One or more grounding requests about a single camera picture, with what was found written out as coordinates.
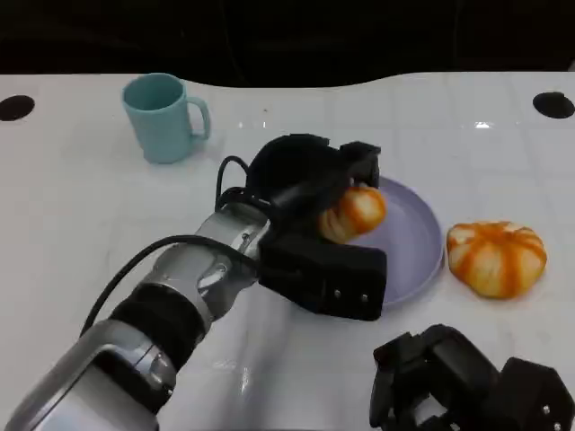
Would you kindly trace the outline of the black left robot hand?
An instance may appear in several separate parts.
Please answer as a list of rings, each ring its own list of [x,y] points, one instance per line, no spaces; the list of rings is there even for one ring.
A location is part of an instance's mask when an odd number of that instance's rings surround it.
[[[246,190],[269,205],[281,232],[344,244],[375,230],[387,215],[378,189],[380,153],[360,141],[336,148],[321,136],[280,136],[251,162]]]

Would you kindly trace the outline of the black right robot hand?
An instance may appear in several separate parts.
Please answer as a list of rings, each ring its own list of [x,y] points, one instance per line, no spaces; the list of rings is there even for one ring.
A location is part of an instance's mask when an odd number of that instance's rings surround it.
[[[369,424],[381,430],[479,430],[500,372],[459,330],[436,324],[376,348]]]

